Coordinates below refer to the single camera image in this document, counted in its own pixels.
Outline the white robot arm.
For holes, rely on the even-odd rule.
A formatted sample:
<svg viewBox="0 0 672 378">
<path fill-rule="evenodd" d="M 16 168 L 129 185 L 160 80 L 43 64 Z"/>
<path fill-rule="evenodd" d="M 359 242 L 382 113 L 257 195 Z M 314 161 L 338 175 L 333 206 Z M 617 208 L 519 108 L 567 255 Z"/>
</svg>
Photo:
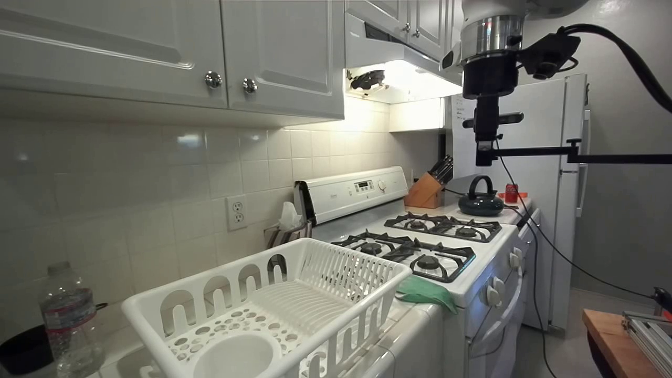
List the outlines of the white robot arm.
<svg viewBox="0 0 672 378">
<path fill-rule="evenodd" d="M 575 38 L 554 32 L 523 46 L 528 18 L 565 16 L 587 0 L 462 0 L 461 39 L 444 66 L 462 69 L 467 98 L 507 97 L 519 84 L 519 66 L 538 80 L 552 78 L 577 48 Z"/>
</svg>

